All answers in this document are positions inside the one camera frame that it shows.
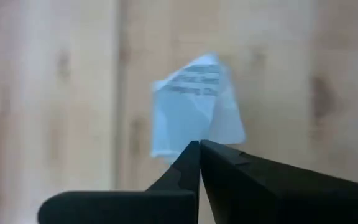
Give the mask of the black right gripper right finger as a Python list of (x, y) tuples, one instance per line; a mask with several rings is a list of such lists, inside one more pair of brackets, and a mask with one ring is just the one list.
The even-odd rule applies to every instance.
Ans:
[(216, 223), (358, 223), (358, 183), (204, 140), (201, 173)]

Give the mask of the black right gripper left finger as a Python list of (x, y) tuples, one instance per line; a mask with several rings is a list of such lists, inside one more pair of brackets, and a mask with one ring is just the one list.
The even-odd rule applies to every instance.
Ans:
[(169, 169), (144, 191), (70, 191), (48, 198), (39, 224), (197, 223), (200, 144), (192, 141)]

